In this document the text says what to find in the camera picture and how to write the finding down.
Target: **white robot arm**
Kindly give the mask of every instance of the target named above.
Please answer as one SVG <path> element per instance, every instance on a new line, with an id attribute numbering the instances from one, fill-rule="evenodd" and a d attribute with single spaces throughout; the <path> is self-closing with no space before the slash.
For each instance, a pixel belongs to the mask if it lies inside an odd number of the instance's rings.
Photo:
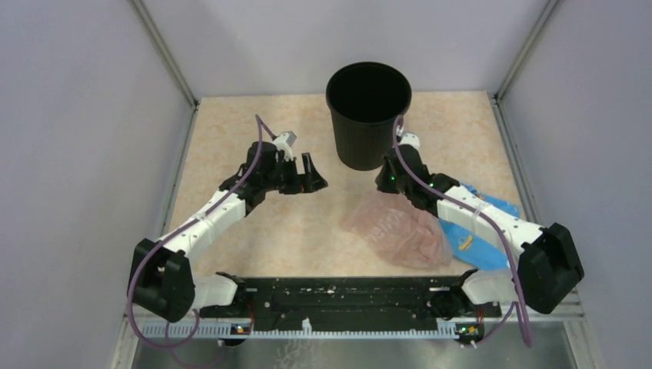
<path id="1" fill-rule="evenodd" d="M 458 224 L 499 250 L 503 249 L 499 234 L 479 214 L 488 216 L 498 224 L 516 259 L 527 305 L 541 313 L 551 313 L 584 277 L 570 232 L 557 223 L 545 228 L 515 218 L 478 198 L 459 181 L 441 173 L 430 174 L 427 166 L 421 162 L 417 135 L 400 127 L 397 136 L 400 140 L 398 150 L 407 166 L 422 182 L 445 197 L 434 195 L 408 175 L 393 148 L 385 155 L 383 168 L 376 178 L 378 190 L 403 194 L 416 208 Z M 448 198 L 476 211 L 467 210 Z M 476 305 L 517 300 L 514 277 L 509 269 L 476 271 L 465 279 L 462 291 Z"/>
<path id="2" fill-rule="evenodd" d="M 298 174 L 291 147 L 296 140 L 292 131 L 277 136 L 272 143 L 263 142 L 261 157 L 252 174 L 239 189 L 215 205 L 241 180 L 252 164 L 256 143 L 248 152 L 247 163 L 227 179 L 211 199 L 187 221 L 156 241 L 147 239 L 136 247 L 131 276 L 142 258 L 154 245 L 167 240 L 148 267 L 138 277 L 134 302 L 169 321 L 178 321 L 191 309 L 226 306 L 234 299 L 237 284 L 223 274 L 193 277 L 191 266 L 236 221 L 246 217 L 263 200 L 268 191 L 300 194 L 318 191 L 328 183 L 314 169 L 308 153 L 302 154 L 304 174 Z"/>

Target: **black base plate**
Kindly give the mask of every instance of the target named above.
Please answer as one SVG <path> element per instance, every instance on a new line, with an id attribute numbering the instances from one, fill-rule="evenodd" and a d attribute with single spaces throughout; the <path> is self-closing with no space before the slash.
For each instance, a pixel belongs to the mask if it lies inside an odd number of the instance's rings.
<path id="1" fill-rule="evenodd" d="M 202 318 L 254 317 L 256 331 L 436 330 L 437 319 L 500 317 L 499 307 L 470 304 L 461 277 L 238 278 L 230 306 L 204 307 Z"/>

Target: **white wall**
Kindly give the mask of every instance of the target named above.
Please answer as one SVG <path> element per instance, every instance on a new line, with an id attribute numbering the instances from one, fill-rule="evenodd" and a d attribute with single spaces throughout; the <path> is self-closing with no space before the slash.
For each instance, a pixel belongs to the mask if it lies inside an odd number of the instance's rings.
<path id="1" fill-rule="evenodd" d="M 126 1 L 4 1 L 0 46 L 0 367 L 106 367 L 189 106 Z"/>
<path id="2" fill-rule="evenodd" d="M 652 2 L 565 2 L 505 102 L 546 221 L 573 232 L 609 367 L 649 367 Z"/>
<path id="3" fill-rule="evenodd" d="M 146 0 L 196 96 L 323 92 L 363 60 L 496 91 L 546 0 Z"/>

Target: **black bucket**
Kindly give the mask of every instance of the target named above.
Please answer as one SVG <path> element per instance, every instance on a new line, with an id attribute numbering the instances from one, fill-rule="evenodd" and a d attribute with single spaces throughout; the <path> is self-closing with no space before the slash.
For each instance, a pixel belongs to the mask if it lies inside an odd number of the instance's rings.
<path id="1" fill-rule="evenodd" d="M 389 65 L 364 61 L 337 71 L 326 86 L 340 160 L 357 171 L 383 164 L 391 127 L 410 107 L 410 82 Z"/>

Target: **pink plastic bag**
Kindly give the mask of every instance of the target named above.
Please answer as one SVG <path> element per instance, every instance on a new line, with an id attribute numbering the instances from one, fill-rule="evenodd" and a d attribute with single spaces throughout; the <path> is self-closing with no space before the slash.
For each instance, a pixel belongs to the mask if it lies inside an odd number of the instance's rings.
<path id="1" fill-rule="evenodd" d="M 453 249 L 439 221 L 399 194 L 367 193 L 342 228 L 361 236 L 378 257 L 426 269 L 450 264 Z"/>

